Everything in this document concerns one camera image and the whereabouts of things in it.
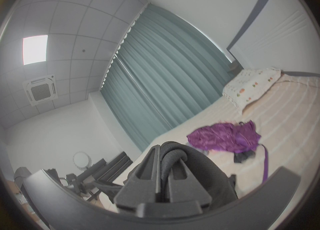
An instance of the purple bag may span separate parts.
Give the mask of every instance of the purple bag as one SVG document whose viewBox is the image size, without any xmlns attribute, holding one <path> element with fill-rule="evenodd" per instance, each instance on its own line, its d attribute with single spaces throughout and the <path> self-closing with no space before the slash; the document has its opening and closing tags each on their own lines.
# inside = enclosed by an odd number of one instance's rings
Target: purple bag
<svg viewBox="0 0 320 230">
<path fill-rule="evenodd" d="M 217 150 L 241 153 L 256 150 L 261 136 L 256 132 L 253 121 L 238 126 L 231 123 L 218 123 L 198 128 L 187 136 L 189 143 L 202 150 Z M 268 151 L 265 149 L 263 182 L 268 178 Z"/>
</svg>

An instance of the teal curtain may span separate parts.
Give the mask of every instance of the teal curtain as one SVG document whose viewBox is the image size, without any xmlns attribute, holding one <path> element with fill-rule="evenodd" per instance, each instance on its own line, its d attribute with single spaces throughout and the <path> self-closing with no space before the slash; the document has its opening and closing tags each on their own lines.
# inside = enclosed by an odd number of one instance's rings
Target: teal curtain
<svg viewBox="0 0 320 230">
<path fill-rule="evenodd" d="M 234 77 L 228 72 L 230 61 L 210 40 L 153 5 L 136 21 L 117 57 L 102 94 L 128 135 L 143 148 L 214 103 Z M 115 74 L 119 69 L 122 75 Z"/>
</svg>

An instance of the mattress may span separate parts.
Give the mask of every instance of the mattress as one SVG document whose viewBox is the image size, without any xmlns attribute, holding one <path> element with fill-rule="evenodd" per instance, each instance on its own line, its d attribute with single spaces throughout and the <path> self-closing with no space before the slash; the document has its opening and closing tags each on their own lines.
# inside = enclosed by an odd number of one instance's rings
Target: mattress
<svg viewBox="0 0 320 230">
<path fill-rule="evenodd" d="M 225 97 L 187 120 L 176 128 L 154 139 L 141 156 L 115 181 L 123 184 L 128 173 L 142 161 L 149 149 L 166 141 L 187 142 L 186 136 L 195 129 L 222 122 L 247 122 L 256 124 L 262 136 L 259 143 L 269 151 L 269 176 L 285 166 L 301 175 L 301 183 L 281 219 L 300 200 L 311 183 L 320 158 L 320 95 L 317 77 L 293 77 L 283 75 L 259 100 L 249 104 L 239 115 L 234 105 Z M 238 164 L 233 162 L 233 153 L 210 151 L 208 157 L 227 176 L 237 175 L 236 192 L 241 198 L 262 183 L 264 148 L 259 146 L 255 158 Z"/>
</svg>

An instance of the air conditioner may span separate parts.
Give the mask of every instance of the air conditioner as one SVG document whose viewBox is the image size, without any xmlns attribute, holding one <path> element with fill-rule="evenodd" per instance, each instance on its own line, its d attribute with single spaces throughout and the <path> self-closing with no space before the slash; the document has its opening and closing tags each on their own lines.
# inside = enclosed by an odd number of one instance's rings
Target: air conditioner
<svg viewBox="0 0 320 230">
<path fill-rule="evenodd" d="M 54 74 L 26 80 L 22 85 L 32 106 L 58 98 Z"/>
</svg>

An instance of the window light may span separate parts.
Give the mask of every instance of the window light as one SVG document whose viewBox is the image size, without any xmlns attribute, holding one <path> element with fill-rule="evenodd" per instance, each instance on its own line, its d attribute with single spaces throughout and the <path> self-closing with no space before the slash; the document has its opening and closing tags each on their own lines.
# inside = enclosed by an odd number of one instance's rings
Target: window light
<svg viewBox="0 0 320 230">
<path fill-rule="evenodd" d="M 48 35 L 23 39 L 23 65 L 46 61 Z"/>
</svg>

